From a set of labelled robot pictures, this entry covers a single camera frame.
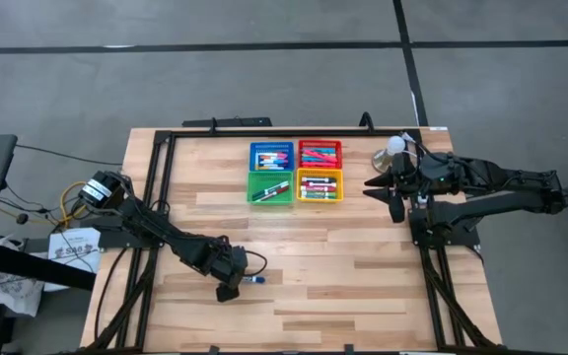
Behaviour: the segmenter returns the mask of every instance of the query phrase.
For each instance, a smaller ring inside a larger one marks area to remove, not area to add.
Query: concrete floor
[[[568,0],[403,3],[412,40],[568,39]],[[391,1],[0,0],[0,46],[337,39],[397,40]],[[459,154],[557,169],[568,183],[568,48],[414,55],[430,124],[450,127]],[[363,110],[377,125],[414,124],[399,49],[0,55],[0,133],[95,159],[120,161],[131,127],[235,115],[353,125]],[[19,150],[9,183],[55,206],[97,168]],[[12,232],[48,230],[0,215],[0,234]],[[479,232],[505,343],[568,352],[568,210],[492,217]],[[14,346],[75,349],[88,302],[82,291],[46,296]]]

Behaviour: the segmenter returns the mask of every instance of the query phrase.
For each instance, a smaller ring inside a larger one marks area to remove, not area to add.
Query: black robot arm
[[[247,268],[247,252],[232,247],[226,236],[207,237],[183,232],[134,196],[130,179],[113,172],[97,172],[79,193],[94,213],[119,216],[121,229],[131,235],[168,244],[180,261],[202,275],[221,281],[219,302],[239,296],[238,285]]]
[[[492,162],[452,153],[427,153],[415,165],[407,154],[396,154],[387,172],[365,184],[380,187],[363,192],[388,204],[395,222],[404,220],[403,199],[411,198],[414,204],[426,201],[432,228],[452,228],[461,220],[515,210],[554,214],[566,207],[555,171],[502,169]],[[460,191],[480,197],[460,204],[434,201],[435,195]],[[492,195],[501,191],[512,193]]]

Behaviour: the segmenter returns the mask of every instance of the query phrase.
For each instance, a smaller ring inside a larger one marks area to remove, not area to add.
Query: blue bin
[[[248,169],[251,172],[269,172],[269,170],[259,170],[255,168],[257,161],[255,154],[272,153],[275,151],[288,155],[288,163],[282,166],[283,170],[273,170],[271,172],[292,172],[295,170],[295,150],[293,142],[254,142],[250,145],[250,153],[248,157]]]

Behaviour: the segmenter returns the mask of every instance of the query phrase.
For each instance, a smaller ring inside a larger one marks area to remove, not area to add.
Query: plastic basket
[[[302,178],[336,178],[336,198],[318,199],[302,197]],[[337,169],[297,169],[297,199],[303,202],[336,203],[343,200],[343,171]]]
[[[288,154],[288,163],[283,166],[280,172],[292,172],[295,170],[295,151],[293,142],[254,142],[250,144],[248,169],[252,172],[258,171],[255,168],[257,160],[255,154],[257,153],[272,153],[274,151],[281,151]]]
[[[282,194],[278,194],[263,201],[253,201],[253,195],[257,192],[272,187],[280,182],[287,180],[289,188]],[[256,205],[278,205],[290,204],[293,202],[293,184],[292,172],[249,172],[247,184],[247,202]]]
[[[336,153],[336,167],[334,168],[321,168],[321,167],[308,167],[302,160],[302,151],[304,148],[334,148]],[[341,153],[341,142],[340,141],[328,141],[328,140],[300,140],[299,151],[298,151],[299,167],[308,169],[341,169],[342,166],[342,153]]]

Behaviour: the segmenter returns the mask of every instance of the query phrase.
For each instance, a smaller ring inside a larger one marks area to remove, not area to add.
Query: wooden table
[[[123,172],[132,177],[139,196],[155,130],[133,129],[128,141]],[[432,151],[452,150],[448,131],[422,128],[422,137]],[[290,206],[246,202],[249,142],[290,139],[177,141],[169,190],[171,221],[191,233],[227,235],[233,245],[264,254],[267,283],[242,284],[239,299],[219,304],[217,281],[188,269],[163,248],[145,351],[207,351],[212,344],[222,351],[342,350],[345,343],[357,350],[436,348],[420,257],[408,224],[394,224],[385,204],[361,192],[363,181],[377,175],[370,159],[387,138],[334,138],[343,145],[344,200],[296,201]],[[164,157],[162,151],[155,193]],[[116,255],[111,250],[102,256],[81,345],[93,341],[98,300]],[[458,301],[487,337],[500,341],[480,260],[463,247],[448,248],[448,255]],[[257,269],[261,261],[248,257],[248,270]],[[144,254],[140,270],[146,259]],[[110,280],[101,330],[122,303],[129,262],[130,251]],[[444,302],[441,307],[447,342],[452,343]],[[134,343],[138,313],[136,305],[127,344]]]

